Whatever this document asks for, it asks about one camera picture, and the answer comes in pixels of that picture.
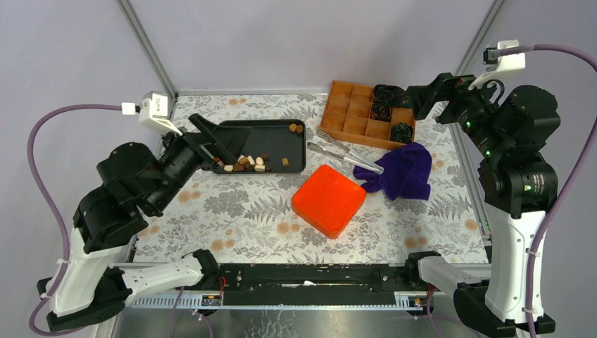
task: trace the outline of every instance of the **purple cloth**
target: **purple cloth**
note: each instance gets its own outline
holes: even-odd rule
[[[361,187],[366,192],[384,190],[392,201],[398,197],[404,199],[429,199],[431,187],[427,184],[431,172],[432,159],[421,144],[412,142],[400,149],[394,149],[375,161],[384,167],[383,174],[376,174],[355,166],[354,176],[358,180],[367,180]]]

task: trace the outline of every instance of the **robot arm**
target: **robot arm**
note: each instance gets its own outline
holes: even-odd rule
[[[517,46],[517,41],[498,44],[499,48],[511,46]],[[422,281],[454,300],[464,324],[490,337],[513,337],[516,327],[528,330],[524,299],[529,254],[536,255],[533,316],[537,332],[555,329],[541,305],[541,256],[529,247],[558,191],[555,171],[539,153],[560,124],[558,104],[546,90],[525,85],[514,88],[499,106],[490,101],[496,88],[488,86],[495,82],[503,92],[500,76],[522,68],[524,54],[504,56],[494,70],[478,78],[443,73],[427,86],[406,91],[417,120],[426,118],[438,102],[447,101],[436,121],[459,124],[484,157],[478,172],[493,239],[489,283],[462,274],[434,254],[413,256],[410,264],[417,266]]]
[[[165,119],[167,107],[167,98],[157,93],[148,94],[139,108],[122,105],[123,113],[139,111],[141,124],[167,133],[164,152],[156,158],[147,146],[130,142],[97,165],[103,184],[79,203],[70,234],[70,261],[49,300],[46,319],[52,332],[103,322],[148,294],[216,283],[219,268],[208,250],[158,267],[127,272],[111,268],[131,238],[147,227],[142,213],[162,216],[198,169],[235,162],[253,132],[250,127],[214,125],[198,114],[189,120],[200,132],[179,130]],[[41,296],[57,276],[37,283]]]

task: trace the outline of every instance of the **orange lid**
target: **orange lid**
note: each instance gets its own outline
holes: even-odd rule
[[[328,165],[321,165],[292,196],[292,210],[331,239],[342,233],[367,193]]]

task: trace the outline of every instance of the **tongs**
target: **tongs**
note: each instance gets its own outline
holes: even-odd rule
[[[358,167],[370,170],[370,171],[372,171],[374,173],[378,173],[380,175],[382,173],[384,173],[384,168],[382,166],[379,166],[379,165],[373,163],[372,161],[369,161],[368,159],[362,157],[361,155],[355,153],[350,148],[348,148],[344,144],[338,142],[337,140],[335,140],[333,137],[329,136],[327,133],[323,132],[322,130],[317,131],[317,136],[324,139],[326,142],[331,143],[335,146],[338,146],[339,148],[343,149],[344,151],[347,151],[349,155],[357,158],[357,160],[349,158],[349,157],[345,157],[345,156],[342,156],[342,155],[339,155],[336,153],[332,153],[331,151],[324,149],[321,146],[318,146],[317,144],[314,144],[312,142],[307,142],[307,148],[309,148],[313,151],[316,151],[320,154],[324,154],[326,156],[338,159],[340,161],[354,164]]]

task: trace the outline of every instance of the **floral tablecloth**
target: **floral tablecloth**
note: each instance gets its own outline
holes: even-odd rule
[[[194,130],[200,113],[224,120],[298,118],[307,140],[315,136],[326,95],[181,96],[172,121]],[[433,157],[429,201],[397,199],[383,192],[365,203],[338,239],[328,239],[291,209],[295,191],[323,163],[358,182],[352,165],[307,151],[299,174],[216,175],[199,171],[162,218],[139,233],[136,262],[168,262],[210,249],[219,263],[403,263],[414,251],[437,250],[452,263],[486,263],[475,213],[451,134],[432,119],[417,122],[415,140]],[[376,160],[386,151],[351,148]]]

